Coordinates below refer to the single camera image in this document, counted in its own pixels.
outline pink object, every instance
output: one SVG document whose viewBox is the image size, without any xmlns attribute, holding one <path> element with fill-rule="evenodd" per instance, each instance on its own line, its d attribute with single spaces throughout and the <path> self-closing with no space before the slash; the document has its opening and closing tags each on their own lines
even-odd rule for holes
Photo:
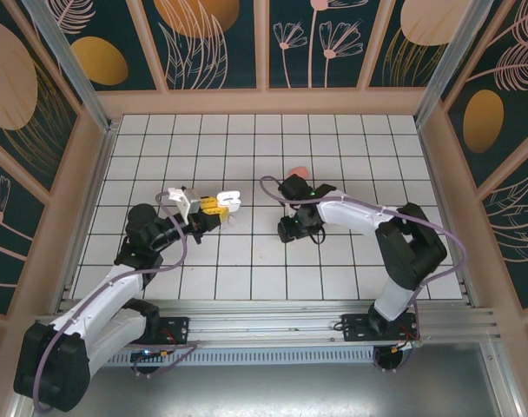
<svg viewBox="0 0 528 417">
<path fill-rule="evenodd" d="M 308 178 L 308 170 L 305 167 L 297 167 L 297 168 L 291 169 L 288 173 L 288 176 L 291 176 L 293 174 L 298 175 L 303 180 L 306 180 Z"/>
</svg>

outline dark green wallpaper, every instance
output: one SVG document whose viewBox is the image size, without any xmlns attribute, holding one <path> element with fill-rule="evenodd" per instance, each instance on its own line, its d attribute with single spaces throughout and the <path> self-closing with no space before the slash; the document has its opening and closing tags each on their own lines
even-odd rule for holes
<svg viewBox="0 0 528 417">
<path fill-rule="evenodd" d="M 50 190 L 76 112 L 0 2 L 0 146 Z"/>
<path fill-rule="evenodd" d="M 499 250 L 523 308 L 528 308 L 528 159 L 484 199 Z"/>
<path fill-rule="evenodd" d="M 0 314 L 7 314 L 44 206 L 0 168 Z"/>
<path fill-rule="evenodd" d="M 270 87 L 356 87 L 379 4 L 271 0 Z"/>
<path fill-rule="evenodd" d="M 449 108 L 477 186 L 528 137 L 528 0 L 518 0 Z"/>
<path fill-rule="evenodd" d="M 95 90 L 155 89 L 125 0 L 48 0 L 47 4 Z"/>
<path fill-rule="evenodd" d="M 253 0 L 142 5 L 169 89 L 256 88 Z"/>
</svg>

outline black grid line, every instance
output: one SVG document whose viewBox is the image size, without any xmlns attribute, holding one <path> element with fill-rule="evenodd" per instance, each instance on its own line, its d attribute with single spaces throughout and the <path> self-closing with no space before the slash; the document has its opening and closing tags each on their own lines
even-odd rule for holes
<svg viewBox="0 0 528 417">
<path fill-rule="evenodd" d="M 360 123 L 362 124 L 362 117 L 359 116 Z M 335 131 L 337 132 L 337 118 L 334 116 L 333 120 L 335 122 Z M 341 160 L 341 144 L 340 144 L 340 137 L 339 135 L 336 135 L 337 139 L 337 147 L 340 152 L 340 164 L 341 164 L 341 181 L 343 182 L 343 192 L 345 192 L 346 189 L 346 183 L 345 183 L 345 174 L 343 172 L 343 161 Z M 349 229 L 349 239 L 351 240 L 351 251 L 353 252 L 353 272 L 354 272 L 354 280 L 355 285 L 357 287 L 357 300 L 360 300 L 360 291 L 359 291 L 359 277 L 357 276 L 357 262 L 354 259 L 354 245 L 353 245 L 353 231 Z"/>
<path fill-rule="evenodd" d="M 307 115 L 307 121 L 308 121 L 308 141 L 310 145 L 310 169 L 312 170 L 312 173 L 313 173 L 313 189 L 315 189 L 316 181 L 314 180 L 314 155 L 313 155 L 313 141 L 312 141 L 312 136 L 311 136 L 312 127 L 310 126 L 310 115 Z M 317 246 L 318 246 L 318 263 L 320 265 L 320 290 L 322 292 L 322 300 L 324 300 L 324 277 L 323 277 L 324 274 L 322 274 L 322 256 L 320 252 L 321 245 L 317 245 Z"/>
</svg>

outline purple cable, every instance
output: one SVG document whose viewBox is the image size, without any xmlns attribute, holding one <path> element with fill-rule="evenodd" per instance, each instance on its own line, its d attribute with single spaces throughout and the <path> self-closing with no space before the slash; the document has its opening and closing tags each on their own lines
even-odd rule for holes
<svg viewBox="0 0 528 417">
<path fill-rule="evenodd" d="M 459 249 L 461 250 L 461 254 L 462 254 L 461 260 L 459 261 L 459 263 L 457 265 L 447 269 L 446 271 L 440 272 L 440 273 L 438 273 L 436 275 L 430 276 L 430 277 L 425 278 L 424 280 L 422 280 L 422 282 L 420 283 L 419 287 L 412 294 L 411 300 L 409 300 L 409 303 L 408 303 L 409 307 L 414 303 L 414 301 L 416 300 L 416 298 L 419 295 L 420 291 L 422 291 L 422 289 L 426 286 L 426 284 L 428 282 L 431 282 L 433 280 L 437 280 L 438 278 L 441 278 L 442 276 L 446 276 L 446 275 L 449 275 L 452 272 L 455 272 L 456 270 L 464 267 L 466 262 L 467 262 L 467 260 L 468 260 L 468 252 L 467 252 L 463 242 L 456 235 L 451 233 L 449 230 L 445 230 L 441 226 L 438 226 L 437 224 L 434 224 L 432 222 L 419 219 L 418 217 L 414 217 L 412 215 L 405 215 L 403 213 L 400 213 L 399 211 L 393 211 L 393 210 L 390 210 L 390 209 L 387 209 L 387 208 L 383 208 L 381 206 L 377 206 L 375 204 L 370 204 L 369 202 L 362 202 L 361 200 L 357 200 L 356 198 L 353 198 L 353 197 L 351 197 L 349 195 L 344 195 L 343 197 L 314 198 L 314 199 L 311 199 L 311 200 L 303 200 L 303 201 L 302 200 L 299 200 L 299 201 L 286 200 L 286 199 L 278 197 L 277 195 L 274 195 L 270 191 L 268 191 L 266 189 L 266 187 L 264 186 L 264 181 L 273 181 L 273 182 L 275 182 L 277 184 L 279 184 L 280 182 L 276 178 L 272 177 L 271 175 L 264 175 L 260 179 L 260 185 L 261 185 L 262 191 L 264 191 L 264 194 L 268 195 L 269 197 L 272 197 L 277 202 L 282 202 L 284 204 L 293 204 L 293 205 L 301 205 L 302 203 L 304 203 L 304 204 L 318 204 L 318 203 L 321 203 L 321 202 L 352 202 L 354 204 L 359 204 L 361 206 L 364 206 L 367 209 L 372 209 L 372 210 L 378 211 L 379 213 L 385 213 L 386 215 L 392 215 L 393 217 L 398 217 L 399 219 L 403 219 L 403 220 L 406 220 L 408 222 L 414 222 L 414 223 L 421 224 L 422 226 L 426 226 L 428 228 L 433 228 L 434 230 L 437 230 L 440 233 L 442 233 L 442 234 L 446 235 L 447 237 L 451 238 L 455 242 L 455 244 L 459 247 Z"/>
<path fill-rule="evenodd" d="M 187 257 L 187 237 L 183 233 L 181 226 L 177 222 L 177 220 L 174 218 L 174 215 L 169 211 L 169 208 L 167 208 L 162 203 L 162 198 L 167 195 L 167 193 L 160 193 L 156 196 L 156 202 L 158 205 L 162 208 L 164 213 L 168 216 L 169 220 L 173 223 L 174 227 L 177 229 L 177 233 L 179 234 L 179 237 L 181 239 L 181 243 L 183 245 L 183 253 L 181 254 L 181 259 L 176 262 L 174 265 L 170 267 L 162 267 L 162 268 L 153 268 L 153 269 L 142 269 L 138 271 L 129 271 L 123 274 L 119 274 L 106 282 L 104 285 L 99 287 L 89 298 L 86 299 L 86 301 L 75 311 L 73 315 L 69 318 L 69 320 L 62 326 L 62 328 L 59 329 L 59 331 L 56 333 L 54 338 L 49 342 L 48 346 L 46 347 L 46 350 L 44 350 L 44 353 L 42 357 L 40 358 L 40 361 L 38 362 L 38 369 L 36 370 L 34 385 L 32 387 L 32 401 L 34 403 L 35 411 L 39 414 L 48 413 L 53 409 L 53 407 L 43 407 L 40 403 L 40 400 L 38 399 L 38 395 L 40 392 L 40 380 L 42 379 L 42 374 L 44 371 L 44 367 L 46 366 L 46 362 L 48 361 L 48 356 L 50 356 L 50 353 L 54 346 L 56 345 L 57 341 L 62 337 L 62 335 L 65 333 L 65 331 L 73 324 L 73 321 L 77 320 L 81 313 L 84 311 L 86 307 L 88 307 L 95 299 L 100 295 L 103 291 L 106 290 L 106 288 L 111 287 L 116 282 L 122 280 L 123 278 L 127 278 L 128 276 L 137 275 L 137 274 L 157 274 L 160 272 L 167 272 L 174 268 L 179 267 L 185 262 L 185 258 Z M 180 359 L 183 360 L 186 356 L 188 356 L 190 353 L 192 353 L 194 349 L 184 354 Z"/>
</svg>

